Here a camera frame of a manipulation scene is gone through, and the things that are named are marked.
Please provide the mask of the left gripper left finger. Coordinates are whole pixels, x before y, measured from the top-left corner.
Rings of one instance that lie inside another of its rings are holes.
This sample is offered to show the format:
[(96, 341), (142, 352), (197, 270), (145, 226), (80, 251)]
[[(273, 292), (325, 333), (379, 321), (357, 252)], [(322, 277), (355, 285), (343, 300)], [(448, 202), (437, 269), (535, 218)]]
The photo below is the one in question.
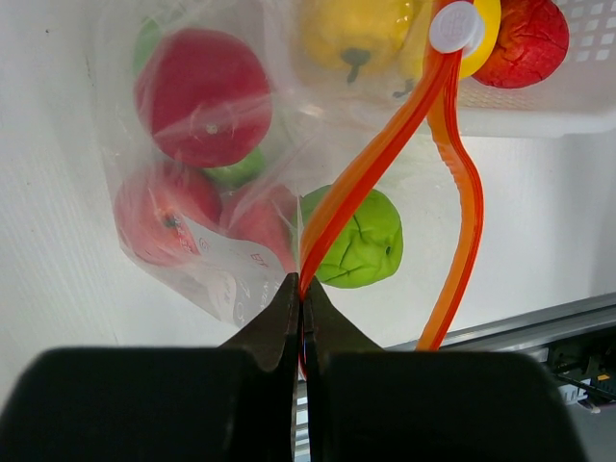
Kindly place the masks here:
[(298, 278), (217, 347), (41, 353), (1, 414), (5, 461), (290, 461)]

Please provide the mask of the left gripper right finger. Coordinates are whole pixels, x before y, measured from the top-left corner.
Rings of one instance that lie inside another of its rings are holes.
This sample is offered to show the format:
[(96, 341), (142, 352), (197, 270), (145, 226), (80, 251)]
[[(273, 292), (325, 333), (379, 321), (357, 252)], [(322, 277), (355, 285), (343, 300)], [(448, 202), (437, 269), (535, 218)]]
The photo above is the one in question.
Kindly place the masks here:
[(561, 395), (531, 357), (387, 351), (313, 282), (302, 304), (315, 461), (582, 461)]

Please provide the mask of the green lime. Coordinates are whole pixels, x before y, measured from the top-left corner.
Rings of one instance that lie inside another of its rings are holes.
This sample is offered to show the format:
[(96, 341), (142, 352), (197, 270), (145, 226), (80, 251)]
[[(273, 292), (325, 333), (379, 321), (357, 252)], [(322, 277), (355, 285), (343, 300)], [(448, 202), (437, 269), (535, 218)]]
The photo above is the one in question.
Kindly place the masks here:
[(400, 215), (387, 195), (369, 192), (321, 261), (323, 285), (358, 289), (393, 276), (403, 255)]

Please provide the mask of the pink peach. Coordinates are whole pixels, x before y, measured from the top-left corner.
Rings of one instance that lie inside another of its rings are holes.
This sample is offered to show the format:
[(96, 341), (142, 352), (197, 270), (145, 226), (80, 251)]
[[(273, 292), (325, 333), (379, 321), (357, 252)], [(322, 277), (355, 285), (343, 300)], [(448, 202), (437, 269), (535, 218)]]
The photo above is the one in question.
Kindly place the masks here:
[(285, 272), (295, 272), (290, 224), (296, 206), (296, 197), (283, 185), (267, 190), (246, 185), (224, 202), (219, 226), (229, 238), (268, 248)]

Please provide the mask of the clear zip top bag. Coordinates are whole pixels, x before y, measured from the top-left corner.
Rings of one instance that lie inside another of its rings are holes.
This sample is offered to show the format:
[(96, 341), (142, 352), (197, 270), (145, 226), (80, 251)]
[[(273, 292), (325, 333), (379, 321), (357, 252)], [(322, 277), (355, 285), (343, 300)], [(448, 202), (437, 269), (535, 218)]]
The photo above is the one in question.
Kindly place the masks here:
[[(124, 180), (161, 161), (199, 169), (222, 208), (246, 185), (288, 188), (297, 203), (295, 272), (285, 272), (268, 248), (190, 219), (198, 253), (182, 265), (146, 263), (118, 235), (120, 247), (238, 327), (294, 274), (302, 294), (320, 283), (378, 345), (415, 339), (419, 350), (435, 350), (466, 292), (484, 224), (481, 180), (458, 130), (463, 52), (442, 54), (428, 39), (436, 13), (454, 1), (431, 1), (422, 77), (377, 130), (331, 124), (281, 98), (264, 61), (264, 2), (97, 2), (95, 123), (113, 213)], [(389, 197), (402, 221), (398, 271), (358, 289), (323, 285), (321, 261), (373, 189)]]

